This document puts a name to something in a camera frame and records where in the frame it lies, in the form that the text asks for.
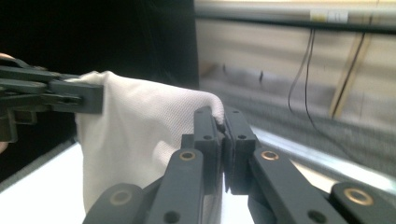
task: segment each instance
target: white fabric bag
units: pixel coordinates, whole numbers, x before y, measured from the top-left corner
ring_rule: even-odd
[[[77,114],[84,156],[84,205],[88,212],[109,187],[131,183],[144,188],[161,177],[181,135],[193,133],[193,112],[209,105],[223,124],[221,100],[207,92],[92,72],[71,82],[104,85],[101,115]],[[219,216],[219,195],[206,196],[204,223]]]

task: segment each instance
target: white cloth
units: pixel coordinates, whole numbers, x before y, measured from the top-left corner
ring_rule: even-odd
[[[223,123],[223,105],[211,93],[119,77],[111,72],[92,72],[68,81],[105,87],[103,113],[76,117],[84,156],[86,211],[115,184],[144,188],[161,177],[170,156],[180,148],[181,135],[193,133],[194,110],[209,105],[216,122]],[[204,213],[218,203],[217,197],[205,197]]]

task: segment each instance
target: black curtain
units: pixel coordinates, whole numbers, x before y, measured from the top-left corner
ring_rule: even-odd
[[[12,1],[0,4],[0,52],[50,71],[113,71],[197,89],[192,0]],[[76,134],[74,115],[38,114],[0,154],[0,182]]]

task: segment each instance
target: black linkage bar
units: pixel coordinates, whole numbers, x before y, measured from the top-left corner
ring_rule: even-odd
[[[141,188],[131,184],[118,184],[107,189],[85,216],[83,224],[141,224],[145,211]]]
[[[254,223],[276,224],[276,217],[271,205],[262,194],[257,181],[252,181],[247,198],[247,207]]]
[[[204,156],[182,148],[169,161],[146,223],[201,224],[204,195]]]
[[[224,172],[227,187],[232,194],[247,195],[252,175],[248,160],[256,148],[256,135],[244,115],[237,109],[225,108],[226,140]]]
[[[47,85],[41,82],[0,78],[0,87],[8,91],[39,94],[46,91]]]
[[[0,78],[35,82],[49,82],[60,77],[61,74],[59,73],[0,65]]]
[[[330,203],[348,223],[394,223],[393,206],[368,186],[343,182],[332,186]]]
[[[209,106],[194,112],[193,148],[204,155],[205,194],[213,194],[221,175],[218,129]]]
[[[256,149],[250,167],[277,224],[347,223],[279,150]]]

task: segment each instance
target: bolt hole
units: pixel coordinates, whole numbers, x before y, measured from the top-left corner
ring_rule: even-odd
[[[268,161],[276,161],[279,159],[279,156],[273,151],[264,151],[262,157]]]
[[[123,205],[131,201],[132,193],[129,190],[121,189],[113,193],[110,197],[110,202],[113,205]]]
[[[163,216],[163,221],[165,223],[178,223],[180,221],[180,215],[174,211],[167,212]]]
[[[353,203],[368,206],[374,203],[373,198],[361,189],[345,189],[344,194]]]
[[[327,218],[318,211],[311,210],[308,212],[309,218],[313,220],[315,223],[326,223]]]
[[[190,161],[195,158],[195,153],[193,152],[182,152],[179,156],[183,161]]]

